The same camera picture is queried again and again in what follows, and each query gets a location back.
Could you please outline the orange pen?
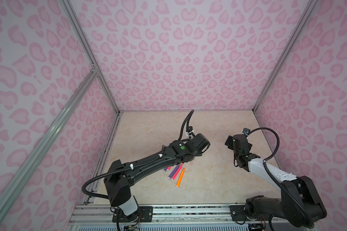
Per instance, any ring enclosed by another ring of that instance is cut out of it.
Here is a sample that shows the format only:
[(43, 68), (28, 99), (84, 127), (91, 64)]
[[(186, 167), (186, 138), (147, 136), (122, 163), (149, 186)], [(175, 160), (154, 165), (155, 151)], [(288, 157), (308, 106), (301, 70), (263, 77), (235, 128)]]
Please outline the orange pen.
[(181, 171), (181, 173), (180, 173), (179, 179), (178, 179), (178, 181), (177, 181), (177, 183), (176, 183), (176, 187), (179, 187), (179, 186), (180, 186), (181, 181), (182, 181), (182, 178), (183, 178), (183, 176), (184, 176), (184, 173), (185, 173), (185, 168), (183, 168), (182, 171)]

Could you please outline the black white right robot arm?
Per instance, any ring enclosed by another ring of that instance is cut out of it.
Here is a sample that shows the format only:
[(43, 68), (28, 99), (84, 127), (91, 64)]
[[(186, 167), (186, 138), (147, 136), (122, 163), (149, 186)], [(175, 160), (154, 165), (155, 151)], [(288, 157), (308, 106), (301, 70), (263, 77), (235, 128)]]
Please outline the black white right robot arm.
[(279, 198), (257, 195), (246, 199), (243, 212), (234, 212), (234, 216), (258, 220), (266, 215), (270, 220), (282, 218), (295, 227), (312, 229), (315, 222), (327, 217), (326, 208), (312, 179), (298, 177), (268, 163), (279, 149), (280, 139), (276, 141), (272, 154), (262, 159), (251, 153), (252, 144), (248, 142), (248, 134), (228, 136), (225, 146), (233, 151), (234, 166), (259, 176), (280, 191)]

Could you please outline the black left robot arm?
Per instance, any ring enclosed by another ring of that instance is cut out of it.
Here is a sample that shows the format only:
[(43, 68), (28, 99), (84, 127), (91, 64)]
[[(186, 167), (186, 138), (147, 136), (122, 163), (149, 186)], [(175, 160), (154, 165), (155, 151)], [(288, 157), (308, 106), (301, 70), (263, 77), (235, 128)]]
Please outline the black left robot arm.
[(200, 157), (209, 145), (208, 139), (199, 133), (188, 141), (175, 140), (168, 146), (163, 146), (159, 152), (138, 161), (124, 164), (120, 160), (114, 161), (108, 171), (110, 175), (104, 178), (110, 205), (119, 208), (125, 216), (136, 215), (139, 206), (132, 196), (132, 186), (161, 169)]

